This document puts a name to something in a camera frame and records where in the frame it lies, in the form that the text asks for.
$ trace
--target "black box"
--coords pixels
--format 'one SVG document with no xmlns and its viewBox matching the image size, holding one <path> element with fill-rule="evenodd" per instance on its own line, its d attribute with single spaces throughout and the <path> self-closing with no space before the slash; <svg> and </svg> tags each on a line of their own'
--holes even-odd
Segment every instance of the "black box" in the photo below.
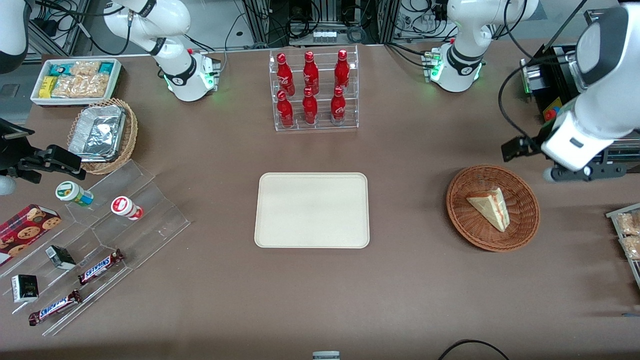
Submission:
<svg viewBox="0 0 640 360">
<path fill-rule="evenodd" d="M 47 247 L 45 252 L 56 268 L 71 270 L 76 266 L 76 262 L 71 255 L 69 255 L 69 251 L 62 247 L 51 245 Z"/>
<path fill-rule="evenodd" d="M 11 278 L 13 302 L 38 300 L 38 279 L 35 275 L 16 275 Z"/>
</svg>

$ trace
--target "snickers bar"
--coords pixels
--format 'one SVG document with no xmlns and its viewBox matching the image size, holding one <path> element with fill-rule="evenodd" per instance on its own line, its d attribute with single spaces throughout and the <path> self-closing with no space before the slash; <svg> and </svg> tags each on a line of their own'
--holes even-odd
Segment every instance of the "snickers bar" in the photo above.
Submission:
<svg viewBox="0 0 640 360">
<path fill-rule="evenodd" d="M 44 309 L 40 311 L 36 311 L 35 313 L 32 313 L 31 315 L 29 315 L 29 326 L 36 326 L 40 322 L 48 318 L 49 316 L 55 313 L 59 313 L 64 309 L 68 308 L 69 306 L 74 304 L 79 304 L 81 302 L 82 302 L 82 297 L 80 296 L 80 293 L 78 292 L 78 290 L 75 289 L 74 291 L 71 291 L 71 294 L 69 294 L 68 296 L 63 297 L 62 299 L 54 302 L 53 304 L 45 307 Z"/>
<path fill-rule="evenodd" d="M 120 249 L 116 249 L 114 252 L 110 253 L 109 256 L 104 258 L 104 260 L 87 270 L 84 274 L 78 275 L 78 279 L 80 279 L 80 286 L 85 285 L 90 281 L 98 278 L 98 276 L 102 275 L 105 271 L 107 271 L 107 269 L 109 269 L 122 259 L 124 259 L 124 255 L 122 255 Z"/>
</svg>

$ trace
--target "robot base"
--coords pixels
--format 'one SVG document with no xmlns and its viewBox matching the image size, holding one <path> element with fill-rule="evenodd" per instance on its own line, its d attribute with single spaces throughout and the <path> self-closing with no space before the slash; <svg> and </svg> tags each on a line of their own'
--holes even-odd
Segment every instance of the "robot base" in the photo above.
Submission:
<svg viewBox="0 0 640 360">
<path fill-rule="evenodd" d="M 458 71 L 447 60 L 447 51 L 451 46 L 451 44 L 444 44 L 441 47 L 434 47 L 431 50 L 430 58 L 422 56 L 422 64 L 433 67 L 432 69 L 424 69 L 424 78 L 426 82 L 436 83 L 449 92 L 463 92 L 478 79 L 482 64 L 478 66 L 475 75 L 462 76 L 458 74 Z"/>
<path fill-rule="evenodd" d="M 185 85 L 171 84 L 167 77 L 164 77 L 169 90 L 182 101 L 196 101 L 209 92 L 217 91 L 220 80 L 220 63 L 213 63 L 211 58 L 202 54 L 191 56 L 196 60 L 196 71 Z"/>
</svg>

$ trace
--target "acrylic display rack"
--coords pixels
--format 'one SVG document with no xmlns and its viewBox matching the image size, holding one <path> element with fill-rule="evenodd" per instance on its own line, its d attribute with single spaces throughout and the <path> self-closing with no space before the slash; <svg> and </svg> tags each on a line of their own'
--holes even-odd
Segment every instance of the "acrylic display rack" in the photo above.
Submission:
<svg viewBox="0 0 640 360">
<path fill-rule="evenodd" d="M 32 303 L 17 303 L 13 314 L 24 317 L 28 325 L 29 314 L 66 297 L 73 289 L 79 289 L 83 302 L 74 305 L 63 314 L 36 326 L 44 330 L 42 336 L 55 335 L 77 318 L 91 304 L 111 289 L 133 270 L 184 230 L 190 222 L 169 201 L 153 182 L 154 176 L 129 160 L 118 170 L 100 180 L 89 190 L 94 195 L 92 204 L 82 208 L 68 203 L 60 213 L 62 223 L 49 231 L 23 253 L 30 251 L 15 263 L 7 263 L 0 275 L 3 301 L 13 302 L 11 277 L 17 274 L 35 275 L 40 297 Z M 144 216 L 131 221 L 111 212 L 111 201 L 124 195 L 142 207 Z M 71 270 L 53 266 L 45 249 L 57 245 L 67 249 L 77 265 Z M 78 275 L 93 267 L 120 249 L 125 259 L 117 263 L 97 279 L 80 287 Z"/>
<path fill-rule="evenodd" d="M 618 224 L 617 215 L 622 213 L 635 213 L 637 211 L 640 211 L 640 204 L 627 206 L 626 208 L 612 211 L 606 214 L 606 217 L 610 218 L 613 222 L 613 227 L 616 228 L 616 233 L 618 234 L 618 241 L 620 242 L 620 246 L 622 246 L 623 248 L 624 245 L 622 244 L 622 239 L 626 238 L 627 235 L 624 235 L 622 233 L 622 229 L 620 229 L 620 225 Z M 636 278 L 636 284 L 638 285 L 638 288 L 640 288 L 640 260 L 633 260 L 629 258 L 627 258 L 627 260 L 629 262 L 629 265 L 631 266 L 631 272 Z"/>
<path fill-rule="evenodd" d="M 344 110 L 344 123 L 336 126 L 331 122 L 331 99 L 335 88 L 335 64 L 338 61 L 338 50 L 347 51 L 347 62 L 349 63 L 349 87 L 344 92 L 346 106 Z M 318 103 L 318 115 L 315 125 L 305 122 L 305 113 L 302 108 L 304 99 L 305 82 L 302 70 L 305 68 L 305 51 L 309 49 L 281 49 L 269 52 L 269 78 L 271 80 L 271 102 L 273 103 L 273 122 L 276 131 L 293 130 L 340 130 L 357 128 L 360 124 L 360 111 L 358 108 L 358 48 L 355 46 L 342 47 L 314 47 L 314 59 L 320 73 L 320 92 L 316 95 Z M 293 83 L 296 87 L 295 95 L 289 97 L 293 105 L 293 127 L 284 127 L 278 116 L 278 99 L 276 94 L 280 89 L 278 84 L 278 63 L 275 58 L 277 54 L 284 53 L 287 63 L 293 71 Z"/>
</svg>

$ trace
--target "aluminum foil container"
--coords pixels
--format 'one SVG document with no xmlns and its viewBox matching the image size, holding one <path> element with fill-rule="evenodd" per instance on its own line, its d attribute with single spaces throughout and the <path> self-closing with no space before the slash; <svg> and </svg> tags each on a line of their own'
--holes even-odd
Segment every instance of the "aluminum foil container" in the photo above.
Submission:
<svg viewBox="0 0 640 360">
<path fill-rule="evenodd" d="M 127 112 L 117 105 L 84 109 L 69 151 L 82 162 L 110 162 L 118 158 Z"/>
</svg>

